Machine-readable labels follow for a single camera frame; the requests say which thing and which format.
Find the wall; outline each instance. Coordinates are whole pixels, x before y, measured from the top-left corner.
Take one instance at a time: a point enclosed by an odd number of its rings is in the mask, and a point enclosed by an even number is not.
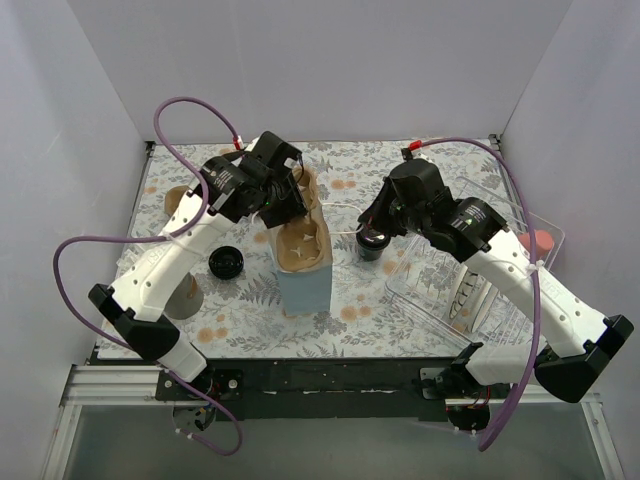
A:
[[[126,232],[144,144],[64,0],[0,0],[0,58],[0,477],[31,480],[69,368],[94,340],[59,298],[54,248],[81,232]],[[116,258],[104,246],[63,256],[82,311]]]
[[[251,138],[501,133],[571,0],[69,0],[144,139],[195,95]],[[228,141],[194,106],[176,142]]]
[[[574,0],[504,134],[531,209],[567,234],[558,276],[640,326],[640,4]],[[599,388],[627,478],[640,478],[640,332]]]

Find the floral tablecloth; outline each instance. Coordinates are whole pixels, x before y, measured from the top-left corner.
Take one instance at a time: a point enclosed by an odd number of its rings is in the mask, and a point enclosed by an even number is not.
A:
[[[321,201],[347,203],[361,209],[374,199],[383,177],[402,161],[400,148],[406,145],[406,141],[296,144],[304,154],[305,166],[318,172]],[[179,150],[194,164],[202,165],[230,148],[231,145],[185,145]],[[445,182],[465,176],[500,196],[506,195],[497,165],[486,152],[452,143],[434,146],[425,154],[436,162]],[[150,162],[133,221],[133,236],[159,232],[168,220],[163,211],[165,193],[192,179],[164,147],[155,149]],[[331,231],[351,231],[356,227],[355,209],[326,206],[324,213]],[[428,325],[389,307],[385,281],[400,263],[410,239],[393,239],[376,262],[360,260],[353,234],[334,235],[332,240],[331,311],[285,315],[264,226],[259,221],[251,224],[243,219],[218,243],[240,248],[245,258],[244,271],[235,280],[220,281],[210,274],[207,259],[203,258],[192,273],[205,293],[204,305],[193,317],[175,324],[210,358],[458,353],[434,335]],[[115,334],[106,322],[105,328]],[[98,357],[122,359],[134,358],[135,354],[103,340]]]

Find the purple cable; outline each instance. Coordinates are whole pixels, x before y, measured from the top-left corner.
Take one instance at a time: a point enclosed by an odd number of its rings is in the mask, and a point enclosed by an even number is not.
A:
[[[533,229],[533,222],[531,220],[531,214],[529,213],[529,208],[527,207],[527,203],[522,196],[518,183],[516,182],[515,177],[511,173],[511,170],[505,163],[502,155],[495,151],[492,148],[487,147],[481,142],[477,140],[473,140],[470,138],[464,137],[450,137],[450,138],[438,138],[434,140],[427,140],[425,142],[421,142],[420,146],[417,148],[428,147],[430,145],[437,145],[438,143],[448,143],[448,142],[461,142],[461,143],[470,143],[471,145],[475,145],[478,148],[490,153],[493,157],[498,161],[498,163],[504,168],[505,172],[511,179],[511,183],[513,184],[513,189],[516,192],[516,195],[520,199],[520,204],[522,206],[523,214],[524,214],[524,223],[527,226],[527,230],[529,230],[529,242],[531,245],[535,247],[536,245],[536,236],[535,230]],[[536,264],[538,260],[536,258],[536,249],[531,248],[531,252],[529,256],[529,260],[532,265]],[[529,352],[529,358],[527,359],[527,365],[524,369],[524,373],[522,374],[522,378],[520,382],[515,384],[507,399],[502,405],[502,408],[498,412],[498,414],[491,419],[489,425],[484,430],[482,434],[482,438],[480,439],[480,444],[478,445],[478,450],[484,452],[487,448],[489,448],[502,429],[507,425],[509,419],[515,412],[520,399],[522,398],[522,394],[524,393],[524,389],[529,382],[529,378],[531,377],[531,373],[533,372],[533,367],[536,361],[536,356],[538,354],[538,346],[540,344],[540,277],[538,276],[538,271],[534,270],[531,275],[531,280],[533,281],[533,338],[531,339],[531,351]]]
[[[209,187],[207,185],[207,182],[204,180],[204,178],[200,174],[200,171],[196,167],[194,167],[180,152],[178,152],[178,150],[176,150],[173,145],[171,145],[171,143],[169,142],[167,137],[164,135],[164,133],[162,133],[162,129],[160,128],[160,115],[162,114],[164,109],[167,108],[169,105],[173,105],[174,103],[181,103],[181,102],[195,103],[196,105],[200,105],[200,106],[206,108],[207,110],[209,110],[211,113],[213,113],[220,120],[222,120],[222,122],[231,131],[231,134],[233,135],[234,144],[237,143],[237,141],[239,139],[239,136],[238,136],[238,133],[236,132],[236,129],[233,128],[233,125],[231,125],[229,120],[227,120],[225,118],[225,116],[222,115],[222,113],[220,113],[212,105],[210,105],[207,102],[205,102],[203,100],[200,100],[198,98],[194,98],[194,97],[174,97],[174,98],[170,98],[169,100],[166,100],[166,101],[162,102],[160,104],[160,106],[156,109],[156,112],[155,112],[155,114],[153,116],[153,128],[156,131],[156,135],[158,136],[158,139],[160,139],[160,142],[162,142],[162,144],[167,148],[167,150],[169,150],[173,154],[173,156],[176,157],[176,159],[184,167],[186,167],[191,173],[193,173],[195,175],[195,177],[198,179],[198,181],[200,182],[200,185],[202,187],[202,198],[205,199],[205,198],[207,198],[209,196]],[[177,237],[177,236],[185,233],[191,227],[193,227],[200,220],[200,218],[202,218],[202,216],[204,215],[204,212],[207,209],[207,205],[208,205],[207,202],[203,200],[202,205],[200,206],[200,209],[196,213],[195,217],[193,217],[191,219],[191,221],[187,222],[185,225],[183,225],[182,227],[180,227],[176,231],[171,232],[171,236],[172,237]],[[97,333],[98,335],[101,335],[102,337],[106,338],[107,340],[109,340],[109,341],[111,341],[111,342],[113,342],[113,343],[115,343],[117,345],[120,345],[121,347],[124,347],[124,348],[127,348],[127,349],[131,350],[129,345],[127,345],[125,342],[123,342],[119,338],[116,338],[113,335],[109,335],[107,332],[102,330],[100,327],[96,327],[95,325],[93,325],[89,320],[84,318],[82,316],[82,314],[73,305],[73,303],[71,302],[71,299],[69,298],[69,295],[67,294],[67,291],[64,288],[64,284],[62,283],[62,276],[60,275],[60,255],[62,254],[62,251],[65,248],[67,248],[69,245],[72,245],[74,243],[81,243],[81,242],[127,244],[127,243],[159,243],[159,242],[166,242],[168,240],[169,239],[167,237],[164,237],[164,236],[161,236],[161,235],[158,235],[158,236],[155,236],[155,237],[142,237],[142,238],[109,237],[109,236],[99,236],[99,235],[81,235],[81,236],[78,236],[78,237],[68,238],[67,240],[62,242],[58,246],[58,248],[56,248],[56,251],[53,254],[53,276],[55,277],[56,286],[58,287],[58,291],[60,292],[60,296],[62,297],[62,301],[65,303],[65,305],[67,306],[69,311],[71,311],[71,313],[78,320],[80,320],[80,322],[84,326],[86,326],[87,328],[91,329],[93,332]],[[222,413],[224,413],[229,418],[229,420],[231,420],[233,422],[234,426],[236,427],[236,431],[238,432],[238,443],[236,444],[235,448],[233,448],[232,450],[223,450],[220,447],[217,447],[216,445],[212,444],[211,442],[209,442],[205,438],[201,438],[201,437],[199,437],[198,435],[195,435],[195,434],[192,435],[192,438],[194,438],[198,442],[202,443],[203,445],[206,445],[211,450],[213,450],[216,453],[219,453],[220,455],[225,455],[225,456],[233,455],[238,450],[240,450],[240,447],[242,446],[242,441],[243,441],[242,427],[240,426],[240,423],[238,422],[238,420],[233,416],[233,414],[229,410],[227,410],[225,407],[220,405],[218,402],[216,402],[214,399],[209,397],[208,395],[206,395],[206,394],[196,390],[195,388],[193,388],[187,382],[185,382],[184,380],[179,378],[175,373],[169,371],[169,375],[171,375],[176,382],[178,382],[184,388],[189,390],[191,393],[199,396],[203,400],[206,400],[207,402],[212,404],[214,407],[216,407],[218,410],[220,410]]]

